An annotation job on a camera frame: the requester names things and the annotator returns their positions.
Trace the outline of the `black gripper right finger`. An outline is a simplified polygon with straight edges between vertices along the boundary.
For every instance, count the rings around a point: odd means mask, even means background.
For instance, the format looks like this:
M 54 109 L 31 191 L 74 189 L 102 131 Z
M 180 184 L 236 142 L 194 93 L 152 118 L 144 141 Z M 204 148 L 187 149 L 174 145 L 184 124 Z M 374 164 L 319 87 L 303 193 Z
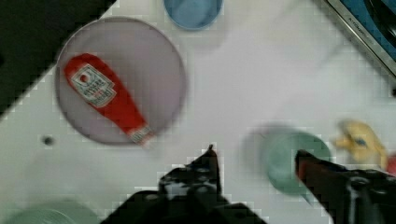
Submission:
M 396 182 L 377 170 L 350 170 L 300 150 L 295 174 L 333 224 L 396 224 Z

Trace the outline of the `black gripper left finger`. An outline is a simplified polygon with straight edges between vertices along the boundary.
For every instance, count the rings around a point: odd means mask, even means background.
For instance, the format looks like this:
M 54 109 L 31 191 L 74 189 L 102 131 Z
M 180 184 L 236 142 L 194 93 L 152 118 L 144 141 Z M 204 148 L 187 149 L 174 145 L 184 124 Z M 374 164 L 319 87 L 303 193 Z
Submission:
M 215 146 L 210 144 L 198 158 L 177 167 L 163 175 L 158 184 L 159 193 L 169 201 L 176 197 L 186 197 L 193 188 L 209 187 L 221 194 L 219 161 Z

